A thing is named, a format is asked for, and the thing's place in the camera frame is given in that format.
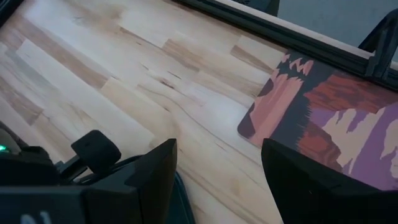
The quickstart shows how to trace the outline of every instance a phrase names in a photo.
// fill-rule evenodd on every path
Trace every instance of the dark gray surface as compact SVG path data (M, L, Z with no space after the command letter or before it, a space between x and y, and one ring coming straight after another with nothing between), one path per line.
M278 17L358 46L396 8L398 0L280 0Z

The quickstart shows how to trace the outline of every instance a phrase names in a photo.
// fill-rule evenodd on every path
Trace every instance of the black mount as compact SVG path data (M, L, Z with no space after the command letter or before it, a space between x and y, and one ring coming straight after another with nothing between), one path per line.
M384 82L398 85L398 76L389 73L392 57L398 47L398 9L391 11L358 48L374 52L369 58L365 77L382 79Z

